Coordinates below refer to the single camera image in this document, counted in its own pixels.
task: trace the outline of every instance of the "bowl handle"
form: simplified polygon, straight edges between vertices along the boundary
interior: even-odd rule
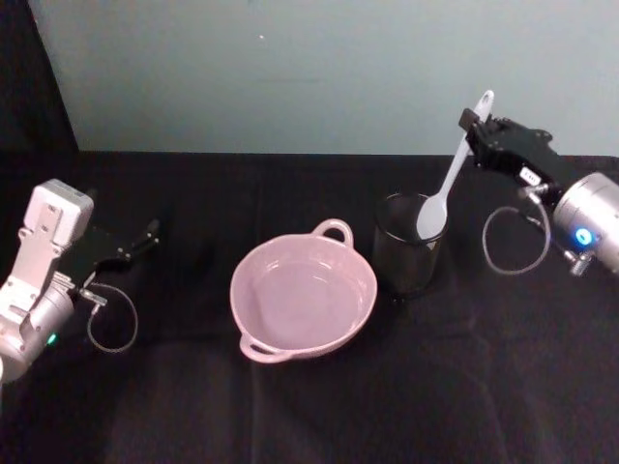
[[[320,222],[311,232],[314,235],[324,235],[329,229],[337,229],[344,236],[344,244],[347,247],[353,247],[352,229],[341,219],[327,219]]]
[[[272,348],[263,348],[260,343],[255,341],[246,333],[241,335],[239,342],[241,351],[252,361],[257,363],[274,364],[288,361],[292,358],[292,354],[285,351],[275,351]]]

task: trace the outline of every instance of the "spoon handle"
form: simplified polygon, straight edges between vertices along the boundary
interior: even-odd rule
[[[480,117],[480,120],[486,121],[487,117],[490,114],[492,109],[492,103],[494,102],[494,92],[491,90],[486,91],[480,100],[475,105],[475,113]],[[449,166],[449,171],[447,171],[447,175],[445,176],[445,180],[443,181],[443,186],[441,190],[438,191],[438,194],[443,198],[447,199],[447,195],[449,195],[454,182],[456,181],[457,174],[460,172],[466,157],[468,156],[468,152],[470,147],[468,146],[468,142],[466,141],[466,134],[462,136],[460,140],[460,144],[457,147],[456,154],[454,155],[454,159],[452,160],[452,165]]]

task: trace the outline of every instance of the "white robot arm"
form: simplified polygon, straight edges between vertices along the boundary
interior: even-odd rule
[[[72,315],[74,285],[56,269],[84,234],[94,206],[92,198],[58,180],[34,189],[13,270],[0,288],[0,382],[21,377]]]
[[[88,227],[94,200],[58,180],[34,188],[11,274],[0,288],[0,385],[21,377],[74,312],[99,272],[118,271],[159,243],[152,221],[130,246]]]

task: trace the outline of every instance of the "cable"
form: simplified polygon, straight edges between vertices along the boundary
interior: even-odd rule
[[[542,202],[540,201],[537,195],[531,194],[529,195],[529,198],[535,203],[535,205],[540,210],[540,214],[542,215],[542,220],[544,221],[545,240],[544,240],[544,249],[542,250],[542,253],[533,263],[529,264],[528,266],[522,269],[516,269],[516,270],[499,268],[492,261],[492,258],[490,257],[490,252],[488,251],[488,248],[487,248],[487,230],[490,226],[490,223],[494,220],[494,218],[496,218],[501,213],[515,213],[517,215],[520,215],[521,212],[518,208],[515,208],[513,206],[502,206],[500,208],[497,208],[496,210],[494,210],[494,212],[490,216],[487,217],[486,223],[484,224],[484,230],[482,231],[482,247],[484,248],[484,257],[486,258],[487,264],[490,266],[490,268],[502,276],[519,276],[519,275],[528,273],[529,271],[533,271],[540,264],[542,264],[542,261],[544,261],[546,255],[548,254],[548,250],[550,249],[551,233],[550,233],[550,220],[548,219],[548,213],[545,211],[544,205],[542,204]]]
[[[92,332],[93,320],[95,319],[95,316],[97,315],[97,312],[99,312],[99,309],[100,309],[100,306],[98,304],[95,305],[95,308],[91,312],[90,318],[88,319],[88,325],[86,326],[86,332],[88,333],[88,338],[90,339],[91,343],[95,345],[96,348],[103,351],[104,353],[108,353],[112,355],[117,355],[119,353],[123,353],[129,350],[135,343],[135,340],[137,339],[137,328],[138,328],[138,322],[139,322],[139,318],[137,316],[137,309],[135,309],[135,305],[133,304],[132,299],[129,298],[127,294],[123,292],[121,289],[113,287],[111,285],[107,285],[105,283],[97,283],[97,282],[92,282],[90,285],[100,287],[100,288],[106,288],[108,290],[114,290],[118,292],[118,294],[122,296],[125,300],[127,300],[127,302],[129,303],[129,306],[132,309],[133,319],[135,320],[135,326],[133,328],[133,335],[132,335],[132,338],[129,340],[129,342],[127,342],[125,345],[121,346],[120,348],[108,348],[106,346],[101,345],[93,336],[93,332]]]
[[[541,231],[542,233],[545,233],[544,230],[544,224],[539,220],[539,219],[535,219],[534,217],[530,217],[527,216],[526,213],[523,213],[522,211],[520,211],[520,215],[531,225],[533,225],[538,231]],[[565,248],[564,246],[562,246],[560,243],[558,243],[554,236],[552,236],[550,238],[550,246],[551,247],[555,247],[557,248],[557,251],[559,251],[561,254],[564,254],[565,252],[568,251],[567,248]]]

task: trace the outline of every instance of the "sticker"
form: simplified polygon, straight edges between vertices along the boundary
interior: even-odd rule
[[[520,178],[529,186],[538,186],[542,182],[542,178],[526,166],[520,170]]]

